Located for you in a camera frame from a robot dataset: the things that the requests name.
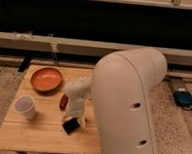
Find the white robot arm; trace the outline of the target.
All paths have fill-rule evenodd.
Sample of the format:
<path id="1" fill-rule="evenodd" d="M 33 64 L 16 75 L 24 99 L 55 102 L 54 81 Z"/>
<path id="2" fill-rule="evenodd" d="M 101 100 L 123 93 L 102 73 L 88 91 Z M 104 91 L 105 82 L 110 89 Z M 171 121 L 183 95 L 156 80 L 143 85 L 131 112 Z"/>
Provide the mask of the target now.
<path id="1" fill-rule="evenodd" d="M 167 61 L 156 49 L 140 48 L 105 55 L 90 77 L 66 83 L 66 116 L 83 114 L 92 96 L 101 154 L 158 154 L 149 92 L 166 75 Z"/>

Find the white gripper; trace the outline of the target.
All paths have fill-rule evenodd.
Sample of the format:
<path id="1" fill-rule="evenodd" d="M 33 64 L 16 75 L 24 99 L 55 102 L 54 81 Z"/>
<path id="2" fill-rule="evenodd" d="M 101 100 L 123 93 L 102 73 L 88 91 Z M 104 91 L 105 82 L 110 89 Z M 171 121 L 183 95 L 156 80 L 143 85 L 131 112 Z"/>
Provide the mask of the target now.
<path id="1" fill-rule="evenodd" d="M 62 121 L 65 122 L 72 118 L 76 118 L 79 125 L 84 128 L 86 127 L 85 111 L 81 109 L 73 109 L 69 105 L 66 106 L 65 113 L 62 115 Z"/>

